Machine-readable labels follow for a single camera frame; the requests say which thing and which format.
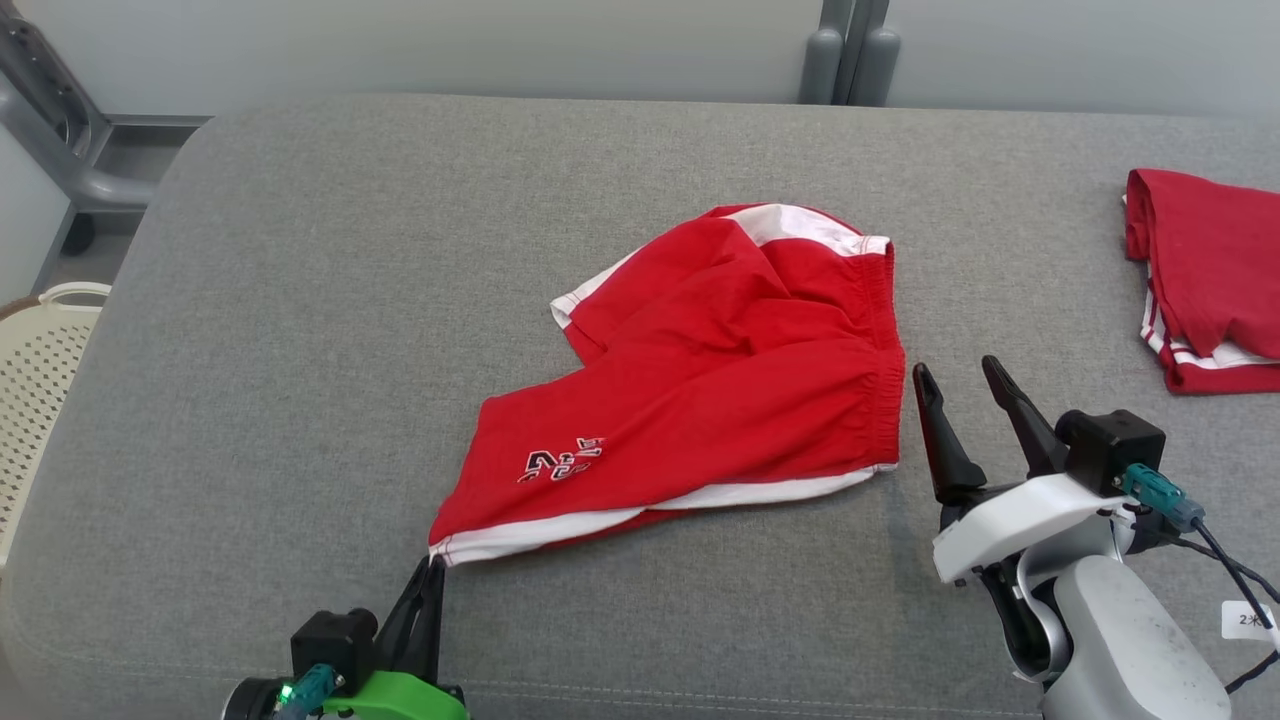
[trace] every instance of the folded red garment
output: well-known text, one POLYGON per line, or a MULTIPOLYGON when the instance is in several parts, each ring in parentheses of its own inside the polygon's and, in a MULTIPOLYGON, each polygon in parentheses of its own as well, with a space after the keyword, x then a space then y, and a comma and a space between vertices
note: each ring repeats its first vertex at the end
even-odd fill
POLYGON ((1280 391, 1280 193, 1137 169, 1125 245, 1148 263, 1142 336, 1170 391, 1280 391))
POLYGON ((792 205, 718 208, 552 302, 585 366, 485 401, 429 542, 451 565, 897 462, 893 250, 792 205))

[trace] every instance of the green plastic part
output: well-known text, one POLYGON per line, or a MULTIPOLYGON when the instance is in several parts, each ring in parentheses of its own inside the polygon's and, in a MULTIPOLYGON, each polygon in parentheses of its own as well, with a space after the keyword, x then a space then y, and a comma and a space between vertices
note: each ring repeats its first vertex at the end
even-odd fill
POLYGON ((326 714, 353 711, 360 720, 467 720, 449 693, 407 673, 375 671, 356 697, 330 697, 326 714))

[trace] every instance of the white label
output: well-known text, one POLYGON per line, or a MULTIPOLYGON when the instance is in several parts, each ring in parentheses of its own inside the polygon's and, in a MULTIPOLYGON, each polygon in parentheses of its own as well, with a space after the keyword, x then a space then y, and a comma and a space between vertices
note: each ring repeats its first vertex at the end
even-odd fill
MULTIPOLYGON (((1267 614, 1267 620, 1275 625, 1271 609, 1263 605, 1262 610, 1267 614)), ((1229 600, 1222 603, 1222 637, 1229 641, 1271 642, 1271 635, 1262 626, 1262 619, 1243 600, 1229 600)))

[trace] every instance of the red fabric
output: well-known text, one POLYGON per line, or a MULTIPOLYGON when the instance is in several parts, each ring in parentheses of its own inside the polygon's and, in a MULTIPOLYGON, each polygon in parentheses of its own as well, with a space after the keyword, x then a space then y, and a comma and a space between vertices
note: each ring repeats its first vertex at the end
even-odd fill
POLYGON ((758 246, 723 218, 741 208, 673 228, 579 299, 564 332, 585 366, 483 405, 433 548, 452 564, 457 533, 897 461, 892 246, 758 246), (540 451, 575 471, 529 470, 540 451))
MULTIPOLYGON (((1157 169, 1129 173, 1125 245, 1151 264, 1166 340, 1280 359, 1280 193, 1157 169)), ((1280 391, 1280 365, 1206 369, 1157 350, 1174 392, 1280 391)))

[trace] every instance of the black caster wheel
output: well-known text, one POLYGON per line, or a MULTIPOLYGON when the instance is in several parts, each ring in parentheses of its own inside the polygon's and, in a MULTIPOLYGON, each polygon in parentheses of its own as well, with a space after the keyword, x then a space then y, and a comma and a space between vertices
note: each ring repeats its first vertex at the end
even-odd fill
POLYGON ((76 219, 72 220, 72 227, 67 231, 67 240, 63 241, 63 255, 68 258, 83 255, 93 245, 95 234, 93 215, 76 213, 76 219))

